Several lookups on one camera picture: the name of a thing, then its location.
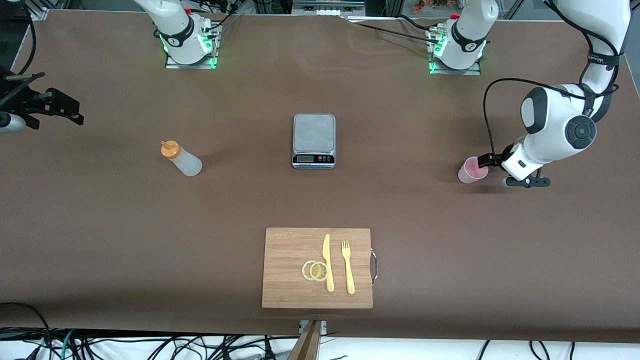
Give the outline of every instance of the fork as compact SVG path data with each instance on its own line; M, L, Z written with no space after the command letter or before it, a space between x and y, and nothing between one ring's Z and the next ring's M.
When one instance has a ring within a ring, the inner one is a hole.
M347 269L347 292L350 295L355 294L356 286L353 284L353 274L351 273L351 263L349 259L351 259L351 248L349 248L349 242L342 242L342 257L344 258L345 267Z

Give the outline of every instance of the lemon slice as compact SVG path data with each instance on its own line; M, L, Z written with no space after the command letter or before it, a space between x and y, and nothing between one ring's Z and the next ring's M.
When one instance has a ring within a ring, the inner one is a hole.
M324 281L326 279L327 267L322 261L318 261L311 265L311 278L315 281Z
M304 276L305 279L313 281L314 278L311 277L311 266L313 266L313 264L315 263L315 260L309 260L304 265L302 265L302 276Z

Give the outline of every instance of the metal handle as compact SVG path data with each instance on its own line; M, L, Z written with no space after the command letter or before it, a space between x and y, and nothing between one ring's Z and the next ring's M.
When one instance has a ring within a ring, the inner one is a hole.
M373 248L371 248L371 256L373 256L373 260L375 260L374 264L376 266L376 275L374 275L373 279L371 279L371 286L373 286L376 283L376 279L378 278L378 257L376 256L376 253L373 252Z

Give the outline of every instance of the knife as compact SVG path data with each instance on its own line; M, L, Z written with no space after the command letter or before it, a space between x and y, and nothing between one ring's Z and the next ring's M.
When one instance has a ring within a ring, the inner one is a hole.
M333 292L333 273L331 272L331 252L329 250L329 234L324 237L324 244L322 245L322 257L326 262L326 290L330 293Z

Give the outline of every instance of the orange bottle cap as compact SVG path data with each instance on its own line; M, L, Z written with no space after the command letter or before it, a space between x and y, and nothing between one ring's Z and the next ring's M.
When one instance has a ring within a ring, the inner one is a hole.
M178 145L177 142L173 140L169 140L167 142L161 142L162 147L160 150L162 151L162 155L167 159L175 159L180 156L182 152L182 148Z

